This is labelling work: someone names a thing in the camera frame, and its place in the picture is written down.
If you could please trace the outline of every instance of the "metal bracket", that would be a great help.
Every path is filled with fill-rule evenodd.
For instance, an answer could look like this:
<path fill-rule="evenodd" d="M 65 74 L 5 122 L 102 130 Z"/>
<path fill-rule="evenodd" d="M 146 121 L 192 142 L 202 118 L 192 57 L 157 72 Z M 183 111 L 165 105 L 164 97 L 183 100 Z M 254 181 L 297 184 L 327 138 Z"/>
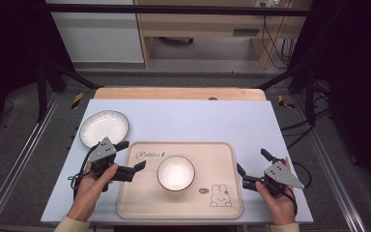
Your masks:
<path fill-rule="evenodd" d="M 117 153 L 116 148 L 108 137 L 105 137 L 98 147 L 90 154 L 88 162 L 94 162 L 103 158 L 110 157 Z"/>

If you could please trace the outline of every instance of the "wooden tray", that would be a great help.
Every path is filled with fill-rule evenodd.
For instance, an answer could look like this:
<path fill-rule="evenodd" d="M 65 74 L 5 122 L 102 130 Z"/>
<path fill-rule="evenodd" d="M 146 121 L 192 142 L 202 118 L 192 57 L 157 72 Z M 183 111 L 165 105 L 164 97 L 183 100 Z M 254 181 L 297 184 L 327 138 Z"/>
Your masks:
<path fill-rule="evenodd" d="M 195 168 L 191 185 L 181 191 L 164 188 L 158 166 L 182 156 Z M 123 218 L 237 218 L 243 211 L 236 162 L 227 143 L 137 142 L 128 150 L 127 166 L 146 160 L 131 183 L 122 183 L 118 213 Z"/>

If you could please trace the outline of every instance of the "cable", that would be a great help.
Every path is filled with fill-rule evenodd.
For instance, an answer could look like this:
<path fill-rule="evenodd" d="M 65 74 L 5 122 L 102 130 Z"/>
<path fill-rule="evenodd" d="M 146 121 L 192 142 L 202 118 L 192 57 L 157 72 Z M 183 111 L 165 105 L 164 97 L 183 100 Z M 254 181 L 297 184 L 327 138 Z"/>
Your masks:
<path fill-rule="evenodd" d="M 295 216 L 297 215 L 297 213 L 298 213 L 298 204 L 297 204 L 297 200 L 295 199 L 295 195 L 294 195 L 294 192 L 290 189 L 290 188 L 287 188 L 291 193 L 292 193 L 292 195 L 293 196 L 290 196 L 290 195 L 288 195 L 287 193 L 285 193 L 285 192 L 283 192 L 283 191 L 281 191 L 281 193 L 284 195 L 284 196 L 286 196 L 288 199 L 290 199 L 291 201 L 292 201 L 292 203 L 294 204 L 294 211 L 295 211 Z"/>
<path fill-rule="evenodd" d="M 270 189 L 273 189 L 273 190 L 277 190 L 279 193 L 281 193 L 282 195 L 284 195 L 284 196 L 286 196 L 288 199 L 290 199 L 290 200 L 292 201 L 292 203 L 294 204 L 295 216 L 297 215 L 297 213 L 298 213 L 298 204 L 297 204 L 297 200 L 296 200 L 296 198 L 295 198 L 294 192 L 293 192 L 290 188 L 285 188 L 285 189 L 288 189 L 288 191 L 290 191 L 290 192 L 292 193 L 293 196 L 288 195 L 285 191 L 278 190 L 278 189 L 275 188 L 273 185 L 267 185 L 267 188 L 270 188 Z"/>
<path fill-rule="evenodd" d="M 266 47 L 265 42 L 264 42 L 264 31 L 265 31 L 265 29 L 267 29 L 267 31 L 268 31 L 266 17 L 264 16 L 264 25 L 263 25 L 262 38 L 261 38 L 262 44 L 264 46 L 264 49 L 267 51 L 268 57 L 270 58 L 271 63 L 273 64 L 273 66 L 276 67 L 277 69 L 285 70 L 286 68 L 282 68 L 282 67 L 276 66 L 276 64 L 272 60 L 271 54 L 267 50 L 267 47 Z M 273 39 L 272 39 L 271 34 L 270 34 L 269 31 L 268 31 L 268 33 L 269 33 L 270 39 L 272 41 L 272 44 L 275 45 L 275 43 L 273 42 Z M 278 53 L 276 47 L 275 47 L 275 50 L 276 50 L 276 53 L 278 54 L 278 57 L 280 58 L 279 53 Z"/>
<path fill-rule="evenodd" d="M 284 21 L 284 19 L 285 19 L 285 16 L 282 16 L 281 22 L 279 23 L 279 27 L 278 27 L 277 33 L 279 33 L 279 32 L 281 31 L 282 22 Z M 284 65 L 287 66 L 286 68 L 277 67 L 276 64 L 273 62 L 272 57 L 271 57 L 271 54 L 268 52 L 267 47 L 265 46 L 265 42 L 264 42 L 264 31 L 265 31 L 265 30 L 267 30 L 267 33 L 268 33 L 268 35 L 269 35 L 269 37 L 270 37 L 270 40 L 271 40 L 271 42 L 272 42 L 272 47 L 275 48 L 275 51 L 276 51 L 276 54 L 278 55 L 278 58 L 282 61 L 282 63 L 284 63 Z M 276 68 L 278 68 L 278 69 L 283 69 L 283 70 L 287 69 L 289 63 L 285 62 L 285 60 L 284 60 L 284 59 L 281 57 L 281 55 L 279 54 L 278 49 L 276 48 L 275 41 L 272 39 L 271 33 L 270 33 L 269 29 L 268 29 L 268 26 L 267 26 L 267 18 L 266 18 L 265 15 L 264 15 L 264 25 L 263 25 L 263 30 L 262 30 L 262 43 L 263 43 L 264 49 L 267 51 L 268 57 L 270 58 L 270 60 L 271 60 L 271 62 L 272 62 L 272 64 L 273 64 L 273 66 L 276 67 Z"/>
<path fill-rule="evenodd" d="M 13 102 L 11 102 L 11 101 L 7 101 L 7 100 L 5 100 L 5 102 L 8 102 L 11 106 L 10 106 L 10 108 L 9 108 L 6 112 L 4 112 L 3 114 L 1 114 L 0 117 L 3 117 L 3 116 L 5 116 L 5 115 L 7 115 L 7 114 L 8 114 L 9 112 L 11 112 L 12 109 L 14 108 L 14 103 L 13 103 Z"/>
<path fill-rule="evenodd" d="M 86 162 L 87 162 L 87 159 L 90 157 L 90 154 L 97 148 L 99 146 L 99 144 L 97 144 L 97 145 L 95 145 L 95 146 L 93 146 L 90 150 L 89 150 L 89 152 L 87 153 L 87 155 L 86 155 L 86 157 L 84 158 L 84 160 L 83 160 L 83 163 L 82 163 L 82 165 L 81 165 L 81 167 L 80 167 L 80 171 L 78 172 L 78 173 L 76 173 L 74 176 L 70 176 L 69 178 L 68 178 L 68 180 L 69 181 L 71 181 L 71 189 L 73 189 L 73 190 L 77 190 L 78 188 L 79 188 L 79 185 L 80 185 L 80 180 L 85 176 L 85 175 L 87 175 L 87 174 L 89 174 L 89 173 L 86 173 L 86 174 L 83 174 L 83 170 L 84 170 L 84 168 L 85 168 L 85 166 L 86 166 Z"/>
<path fill-rule="evenodd" d="M 299 138 L 297 138 L 291 145 L 287 147 L 287 149 L 290 149 L 295 144 L 297 144 L 301 139 L 303 139 L 314 127 L 310 127 L 307 131 L 305 131 Z"/>
<path fill-rule="evenodd" d="M 319 117 L 320 115 L 322 115 L 323 113 L 325 113 L 325 112 L 327 112 L 327 111 L 329 111 L 330 110 L 330 108 L 328 107 L 328 108 L 326 108 L 326 109 L 324 109 L 324 110 L 322 110 L 322 111 L 320 111 L 320 112 L 317 112 L 317 113 L 315 113 L 315 117 Z M 287 131 L 287 130 L 290 130 L 290 129 L 294 129 L 294 128 L 298 128 L 298 127 L 300 127 L 300 126 L 302 126 L 303 124 L 306 124 L 306 123 L 308 123 L 309 122 L 309 120 L 304 120 L 304 121 L 302 121 L 302 122 L 299 122 L 299 123 L 296 123 L 296 124 L 293 124 L 293 125 L 291 125 L 291 126 L 288 126 L 288 127 L 285 127 L 285 128 L 281 128 L 281 131 Z"/>
<path fill-rule="evenodd" d="M 304 165 L 302 165 L 302 164 L 300 164 L 298 162 L 292 161 L 292 164 L 293 165 L 300 166 L 303 170 L 305 170 L 306 174 L 308 174 L 309 180 L 308 180 L 308 183 L 306 185 L 304 185 L 304 189 L 310 187 L 311 184 L 312 184 L 312 175 L 311 175 L 311 172 Z"/>

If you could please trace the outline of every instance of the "cabinet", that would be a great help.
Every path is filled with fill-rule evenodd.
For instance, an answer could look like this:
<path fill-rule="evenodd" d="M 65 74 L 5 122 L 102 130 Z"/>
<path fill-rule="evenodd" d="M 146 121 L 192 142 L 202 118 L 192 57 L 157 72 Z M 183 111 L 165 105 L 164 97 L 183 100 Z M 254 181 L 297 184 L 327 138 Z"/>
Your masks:
<path fill-rule="evenodd" d="M 255 7 L 258 0 L 134 0 L 137 5 Z M 280 8 L 309 8 L 312 0 L 281 0 Z M 296 39 L 305 17 L 267 16 L 264 44 L 264 17 L 260 15 L 138 14 L 140 40 L 146 67 L 150 64 L 153 37 L 246 37 L 250 38 L 261 67 L 266 69 L 275 48 L 272 41 Z"/>
<path fill-rule="evenodd" d="M 132 5 L 131 0 L 46 0 L 52 4 Z M 135 14 L 52 13 L 76 63 L 143 63 Z"/>

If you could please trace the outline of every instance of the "metal frame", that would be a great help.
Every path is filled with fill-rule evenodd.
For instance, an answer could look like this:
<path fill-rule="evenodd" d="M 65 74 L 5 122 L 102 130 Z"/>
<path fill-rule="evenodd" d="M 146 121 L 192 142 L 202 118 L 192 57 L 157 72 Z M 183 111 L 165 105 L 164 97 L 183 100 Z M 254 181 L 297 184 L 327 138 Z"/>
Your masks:
<path fill-rule="evenodd" d="M 181 15 L 269 15 L 312 16 L 331 15 L 329 11 L 292 8 L 248 8 L 218 6 L 167 6 L 167 5 L 95 5 L 95 4 L 23 4 L 28 11 L 58 13 L 109 13 L 109 14 L 181 14 Z"/>
<path fill-rule="evenodd" d="M 312 9 L 277 9 L 277 8 L 241 8 L 241 7 L 196 7 L 196 6 L 128 6 L 128 5 L 81 5 L 81 4 L 22 4 L 19 6 L 24 11 L 46 11 L 46 12 L 61 12 L 61 13 L 105 13 L 105 14 L 182 14 L 182 15 L 274 15 L 274 16 L 318 16 L 318 15 L 331 15 L 332 12 L 327 11 L 315 11 Z M 23 19 L 19 20 L 19 27 L 25 29 L 27 35 L 30 36 L 30 31 L 24 23 Z M 310 52 L 306 54 L 306 57 L 311 59 L 315 58 L 314 53 L 317 53 L 315 49 L 321 49 L 315 46 L 321 43 L 321 38 L 318 38 L 317 42 L 311 47 Z M 87 81 L 75 72 L 65 70 L 59 67 L 57 64 L 49 63 L 42 54 L 39 47 L 34 47 L 35 51 L 38 52 L 36 56 L 41 62 L 38 71 L 38 80 L 41 83 L 40 91 L 44 91 L 44 76 L 43 68 L 51 67 L 61 73 L 66 73 L 73 77 L 76 81 L 79 81 L 90 88 L 96 88 L 97 85 Z M 302 62 L 299 67 L 294 67 L 290 71 L 285 72 L 281 76 L 278 76 L 271 82 L 261 85 L 259 88 L 267 89 L 273 84 L 285 79 L 290 73 L 297 73 L 302 68 L 309 68 L 309 60 Z M 27 161 L 31 157 L 41 135 L 43 134 L 44 128 L 47 125 L 50 116 L 54 111 L 54 107 L 59 100 L 59 94 L 49 103 L 46 107 L 46 101 L 44 98 L 44 92 L 40 93 L 40 120 L 32 132 L 28 142 L 24 149 L 19 155 L 13 169 L 11 170 L 8 178 L 0 189 L 0 213 L 6 205 L 14 186 L 17 183 Z M 365 231 L 364 225 L 355 209 L 355 206 L 349 197 L 347 191 L 343 187 L 339 177 L 337 176 L 328 156 L 322 146 L 321 141 L 316 132 L 312 133 L 313 142 L 316 144 L 318 151 L 318 158 L 324 167 L 324 171 L 328 176 L 328 181 L 331 184 L 332 190 L 336 196 L 339 206 L 347 220 L 349 227 L 352 231 Z"/>

